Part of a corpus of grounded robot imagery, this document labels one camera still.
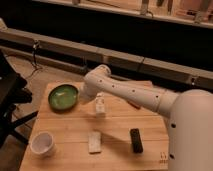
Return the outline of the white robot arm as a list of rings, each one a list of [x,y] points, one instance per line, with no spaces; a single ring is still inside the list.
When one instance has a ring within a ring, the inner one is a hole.
[[[80,98],[92,101],[106,92],[169,119],[168,171],[213,171],[213,93],[191,89],[176,93],[118,81],[107,65],[84,76]]]

